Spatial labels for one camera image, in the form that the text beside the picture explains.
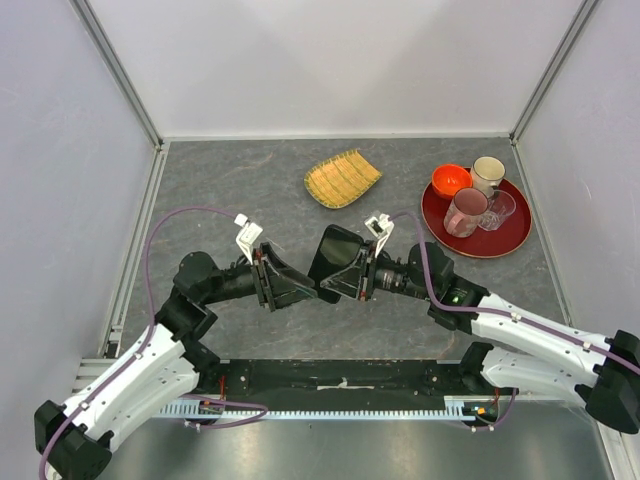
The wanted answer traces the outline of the black smartphone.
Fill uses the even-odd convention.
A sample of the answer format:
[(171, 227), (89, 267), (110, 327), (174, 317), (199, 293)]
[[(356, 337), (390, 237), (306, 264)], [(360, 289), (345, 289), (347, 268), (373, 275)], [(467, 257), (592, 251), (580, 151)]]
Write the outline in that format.
[(321, 281), (348, 267), (356, 258), (363, 238), (339, 225), (329, 225), (322, 235), (307, 276), (314, 281), (318, 298), (329, 304), (337, 304), (339, 293), (324, 289)]

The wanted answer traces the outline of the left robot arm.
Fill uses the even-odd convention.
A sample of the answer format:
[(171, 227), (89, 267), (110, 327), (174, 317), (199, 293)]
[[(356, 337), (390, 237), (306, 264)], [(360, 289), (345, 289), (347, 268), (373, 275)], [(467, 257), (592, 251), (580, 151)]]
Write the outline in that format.
[(35, 412), (42, 479), (95, 479), (124, 441), (162, 407), (219, 382), (219, 357), (201, 343), (217, 317), (209, 305), (257, 296), (270, 310), (316, 297), (313, 280), (267, 243), (227, 269), (205, 252), (180, 262), (168, 299), (151, 310), (138, 340), (96, 380), (62, 404)]

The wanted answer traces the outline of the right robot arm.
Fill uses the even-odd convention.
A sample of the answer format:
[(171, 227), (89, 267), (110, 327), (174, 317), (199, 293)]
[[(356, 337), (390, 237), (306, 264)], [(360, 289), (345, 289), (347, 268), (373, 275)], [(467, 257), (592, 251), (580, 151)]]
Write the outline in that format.
[(639, 431), (639, 339), (629, 332), (607, 337), (522, 309), (457, 275), (432, 242), (414, 245), (401, 262), (361, 237), (324, 239), (309, 274), (329, 303), (384, 290), (425, 300), (437, 324), (477, 336), (457, 371), (469, 393), (490, 385), (543, 393), (621, 433)]

